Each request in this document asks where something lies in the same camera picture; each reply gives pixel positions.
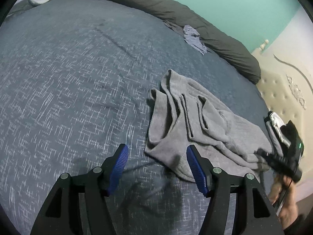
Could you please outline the person's right hand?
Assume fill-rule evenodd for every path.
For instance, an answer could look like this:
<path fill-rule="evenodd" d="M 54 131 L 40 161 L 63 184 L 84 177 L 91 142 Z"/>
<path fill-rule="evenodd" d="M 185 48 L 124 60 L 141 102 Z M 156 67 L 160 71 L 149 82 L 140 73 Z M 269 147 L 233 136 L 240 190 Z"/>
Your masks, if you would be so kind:
<path fill-rule="evenodd" d="M 298 206 L 296 204 L 295 183 L 291 178 L 278 174 L 274 179 L 268 198 L 271 204 L 274 204 L 279 199 L 283 186 L 285 186 L 288 190 L 286 191 L 284 203 L 279 212 L 279 220 L 283 230 L 285 230 L 296 221 L 299 215 Z"/>

